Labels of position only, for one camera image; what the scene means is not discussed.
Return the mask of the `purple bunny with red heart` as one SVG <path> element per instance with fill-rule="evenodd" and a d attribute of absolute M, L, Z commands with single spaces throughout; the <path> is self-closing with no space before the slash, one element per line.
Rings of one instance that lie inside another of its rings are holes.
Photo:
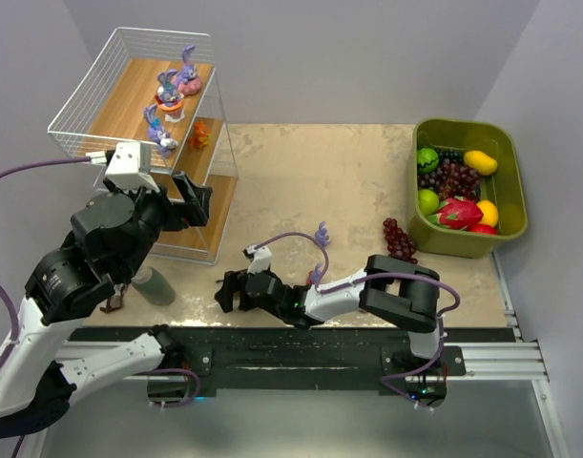
<path fill-rule="evenodd" d="M 308 277 L 306 279 L 306 285 L 312 285 L 319 283 L 322 277 L 322 264 L 318 263 L 312 270 L 309 271 Z"/>

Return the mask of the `orange dragon toy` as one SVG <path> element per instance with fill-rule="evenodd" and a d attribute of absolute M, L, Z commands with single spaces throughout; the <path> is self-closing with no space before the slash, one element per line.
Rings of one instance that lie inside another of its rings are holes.
<path fill-rule="evenodd" d="M 191 138 L 191 145 L 195 149 L 202 149 L 208 145 L 210 140 L 211 128 L 203 121 L 198 120 L 194 124 L 194 131 Z"/>

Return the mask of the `small purple bunny toy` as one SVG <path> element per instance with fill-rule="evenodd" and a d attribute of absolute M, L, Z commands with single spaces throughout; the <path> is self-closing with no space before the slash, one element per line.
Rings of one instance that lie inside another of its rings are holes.
<path fill-rule="evenodd" d="M 147 137 L 156 144 L 157 149 L 164 158 L 169 158 L 178 142 L 174 140 L 171 133 L 166 131 L 156 116 L 157 105 L 152 104 L 143 110 L 143 117 L 148 124 Z"/>

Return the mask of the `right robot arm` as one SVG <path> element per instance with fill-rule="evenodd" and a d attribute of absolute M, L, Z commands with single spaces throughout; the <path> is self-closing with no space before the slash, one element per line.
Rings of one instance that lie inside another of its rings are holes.
<path fill-rule="evenodd" d="M 298 329 L 341 315 L 367 312 L 405 331 L 412 357 L 434 363 L 443 350 L 443 315 L 460 305 L 460 295 L 433 270 L 372 255 L 364 269 L 325 284 L 287 285 L 269 267 L 228 271 L 215 300 L 230 313 L 261 309 Z"/>

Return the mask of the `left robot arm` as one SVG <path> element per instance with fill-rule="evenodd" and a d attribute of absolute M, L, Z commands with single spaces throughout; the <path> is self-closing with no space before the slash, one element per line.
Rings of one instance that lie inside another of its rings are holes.
<path fill-rule="evenodd" d="M 46 429 L 88 395 L 135 374 L 176 374 L 200 387 L 194 372 L 178 367 L 183 345 L 166 325 L 94 357 L 55 360 L 115 287 L 131 282 L 162 233 L 207 223 L 212 189 L 184 173 L 173 181 L 180 202 L 159 185 L 126 191 L 107 180 L 108 193 L 72 215 L 62 245 L 35 266 L 0 349 L 0 439 Z"/>

